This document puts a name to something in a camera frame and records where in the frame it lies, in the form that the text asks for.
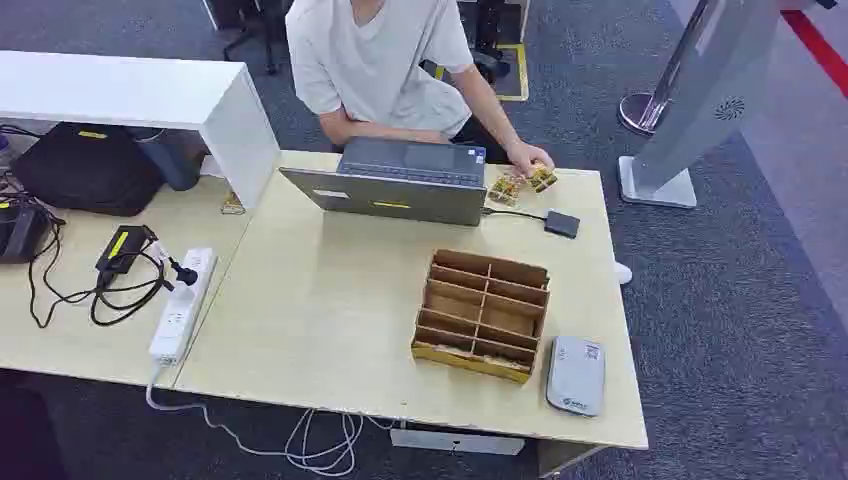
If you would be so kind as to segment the person's left hand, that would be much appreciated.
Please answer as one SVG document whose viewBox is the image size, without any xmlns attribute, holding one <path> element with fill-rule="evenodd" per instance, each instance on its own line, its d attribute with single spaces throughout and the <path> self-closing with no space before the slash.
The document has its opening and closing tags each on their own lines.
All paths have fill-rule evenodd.
<svg viewBox="0 0 848 480">
<path fill-rule="evenodd" d="M 555 164 L 549 154 L 522 140 L 510 143 L 504 148 L 509 161 L 526 177 L 531 177 L 539 169 L 553 171 Z"/>
</svg>

